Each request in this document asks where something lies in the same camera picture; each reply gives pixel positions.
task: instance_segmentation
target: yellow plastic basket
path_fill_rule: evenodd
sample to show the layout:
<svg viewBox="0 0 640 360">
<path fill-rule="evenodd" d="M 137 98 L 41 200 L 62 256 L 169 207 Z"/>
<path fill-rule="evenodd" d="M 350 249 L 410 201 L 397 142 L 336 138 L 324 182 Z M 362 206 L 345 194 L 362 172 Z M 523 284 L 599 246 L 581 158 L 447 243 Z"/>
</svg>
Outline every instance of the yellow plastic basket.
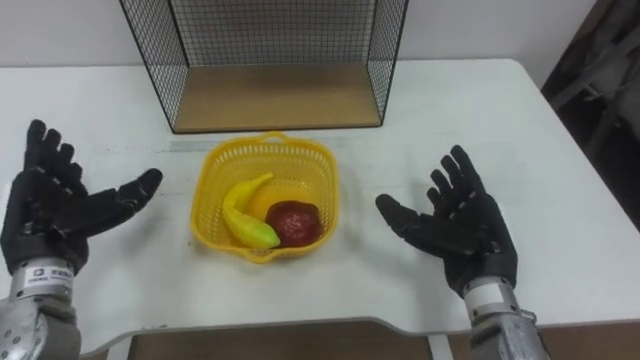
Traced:
<svg viewBox="0 0 640 360">
<path fill-rule="evenodd" d="M 323 233 L 306 247 L 250 249 L 229 231 L 222 218 L 222 200 L 237 183 L 267 172 L 275 178 L 260 187 L 246 213 L 260 220 L 274 203 L 297 200 L 320 210 Z M 333 233 L 339 209 L 338 168 L 326 147 L 280 132 L 243 137 L 220 144 L 207 156 L 191 208 L 195 237 L 211 248 L 239 255 L 254 263 L 267 263 L 280 256 L 300 256 L 321 246 Z"/>
</svg>

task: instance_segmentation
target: white table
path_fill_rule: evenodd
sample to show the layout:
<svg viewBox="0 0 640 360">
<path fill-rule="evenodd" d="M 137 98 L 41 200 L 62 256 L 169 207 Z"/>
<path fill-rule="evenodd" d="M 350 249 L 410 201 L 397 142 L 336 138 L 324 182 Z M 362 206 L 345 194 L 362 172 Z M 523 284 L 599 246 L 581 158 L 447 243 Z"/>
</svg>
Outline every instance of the white table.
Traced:
<svg viewBox="0 0 640 360">
<path fill-rule="evenodd" d="M 520 254 L 516 293 L 543 326 L 640 319 L 640 236 L 523 68 L 510 60 L 396 68 L 385 125 L 290 132 L 340 167 L 340 225 L 311 256 L 252 265 L 196 246 L 191 197 L 207 152 L 238 134 L 172 135 L 144 68 L 0 70 L 0 181 L 18 172 L 32 118 L 76 146 L 90 190 L 147 167 L 165 180 L 147 209 L 92 238 L 74 305 L 82 352 L 148 331 L 372 319 L 407 334 L 464 331 L 440 260 L 389 230 L 383 192 L 431 211 L 429 173 L 454 144 L 501 204 Z M 7 294 L 3 268 L 0 293 Z"/>
</svg>

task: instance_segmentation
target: red apple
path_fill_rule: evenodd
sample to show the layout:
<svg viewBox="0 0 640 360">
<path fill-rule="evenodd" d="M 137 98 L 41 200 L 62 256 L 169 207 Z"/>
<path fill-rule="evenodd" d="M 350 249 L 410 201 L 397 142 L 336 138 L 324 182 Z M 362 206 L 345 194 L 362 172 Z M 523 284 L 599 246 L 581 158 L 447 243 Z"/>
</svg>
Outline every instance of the red apple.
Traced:
<svg viewBox="0 0 640 360">
<path fill-rule="evenodd" d="M 280 247 L 302 247 L 313 244 L 322 235 L 318 207 L 299 201 L 273 204 L 266 223 L 280 238 Z"/>
</svg>

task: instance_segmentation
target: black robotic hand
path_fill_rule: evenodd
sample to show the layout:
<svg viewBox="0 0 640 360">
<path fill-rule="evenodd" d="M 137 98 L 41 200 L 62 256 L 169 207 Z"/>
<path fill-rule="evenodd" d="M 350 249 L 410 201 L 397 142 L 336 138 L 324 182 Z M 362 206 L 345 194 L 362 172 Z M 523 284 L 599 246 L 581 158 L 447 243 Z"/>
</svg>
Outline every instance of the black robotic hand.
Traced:
<svg viewBox="0 0 640 360">
<path fill-rule="evenodd" d="M 497 276 L 516 286 L 518 255 L 498 204 L 484 189 L 467 153 L 458 145 L 431 173 L 433 215 L 418 214 L 387 194 L 376 199 L 391 229 L 415 248 L 444 260 L 449 287 L 460 297 L 470 281 Z"/>
<path fill-rule="evenodd" d="M 74 148 L 62 144 L 40 120 L 27 132 L 24 169 L 13 181 L 0 244 L 9 272 L 23 261 L 58 257 L 76 274 L 87 263 L 87 238 L 112 229 L 140 211 L 162 181 L 158 169 L 144 172 L 118 190 L 89 195 Z"/>
</svg>

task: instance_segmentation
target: banana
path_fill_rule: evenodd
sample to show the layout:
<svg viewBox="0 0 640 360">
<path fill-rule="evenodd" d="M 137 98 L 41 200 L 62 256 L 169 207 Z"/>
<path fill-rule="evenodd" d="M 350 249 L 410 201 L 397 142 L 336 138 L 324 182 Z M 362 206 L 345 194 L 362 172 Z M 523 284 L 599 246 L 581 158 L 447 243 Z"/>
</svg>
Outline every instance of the banana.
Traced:
<svg viewBox="0 0 640 360">
<path fill-rule="evenodd" d="M 222 217 L 231 233 L 251 248 L 270 249 L 280 245 L 280 238 L 271 226 L 242 213 L 256 190 L 273 176 L 273 173 L 266 173 L 236 184 L 222 202 Z"/>
</svg>

